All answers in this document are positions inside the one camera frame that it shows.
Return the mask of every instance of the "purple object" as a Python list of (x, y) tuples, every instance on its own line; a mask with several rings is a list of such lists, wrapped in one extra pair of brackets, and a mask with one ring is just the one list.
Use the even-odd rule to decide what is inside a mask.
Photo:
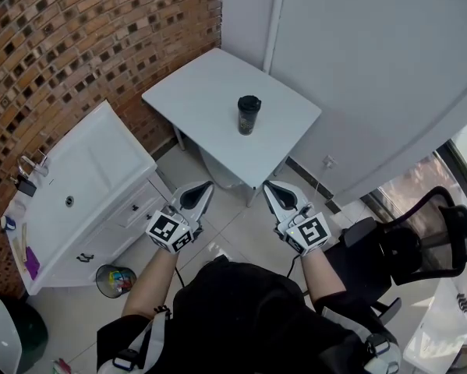
[(37, 260), (36, 256), (32, 252), (32, 249), (28, 246), (25, 248), (25, 253), (27, 254), (27, 261), (24, 263), (27, 270), (29, 270), (30, 278), (35, 280), (37, 277), (37, 272), (39, 271), (39, 260)]

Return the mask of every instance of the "soap dispenser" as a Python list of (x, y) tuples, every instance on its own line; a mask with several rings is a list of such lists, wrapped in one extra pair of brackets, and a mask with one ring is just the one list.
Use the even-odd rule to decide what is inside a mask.
[(18, 191), (21, 191), (28, 196), (34, 196), (34, 193), (36, 192), (36, 186), (29, 179), (22, 175), (18, 175), (16, 178), (10, 176), (9, 178), (15, 184), (15, 187)]

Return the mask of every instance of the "white wall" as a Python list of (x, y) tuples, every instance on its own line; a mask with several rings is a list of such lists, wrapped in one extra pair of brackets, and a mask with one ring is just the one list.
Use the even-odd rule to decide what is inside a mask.
[(347, 203), (467, 123), (467, 0), (284, 0), (271, 75), (321, 107), (292, 157), (332, 155)]
[(222, 0), (221, 48), (261, 69), (273, 0)]

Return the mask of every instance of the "table leg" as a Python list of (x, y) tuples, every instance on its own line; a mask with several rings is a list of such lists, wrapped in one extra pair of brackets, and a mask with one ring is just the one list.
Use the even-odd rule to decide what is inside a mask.
[(278, 164), (278, 166), (274, 169), (273, 171), (273, 176), (278, 176), (280, 173), (281, 169), (283, 168), (283, 165), (285, 165), (285, 161), (287, 160), (287, 157), (283, 158), (283, 161)]
[(257, 194), (259, 194), (259, 191), (261, 190), (261, 187), (257, 187), (257, 189), (252, 189), (250, 191), (250, 196), (247, 197), (247, 207), (250, 208), (257, 197)]
[(185, 150), (185, 144), (184, 144), (183, 139), (181, 137), (181, 132), (175, 125), (173, 125), (172, 127), (174, 128), (174, 133), (176, 134), (176, 138), (178, 139), (179, 147), (184, 151)]

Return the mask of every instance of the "wall outlet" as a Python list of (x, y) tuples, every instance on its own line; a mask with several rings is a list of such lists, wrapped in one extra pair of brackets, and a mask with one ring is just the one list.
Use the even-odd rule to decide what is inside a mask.
[(333, 169), (334, 166), (337, 166), (337, 161), (331, 157), (330, 155), (327, 155), (324, 159), (323, 159), (323, 163), (325, 165), (325, 167), (327, 169)]

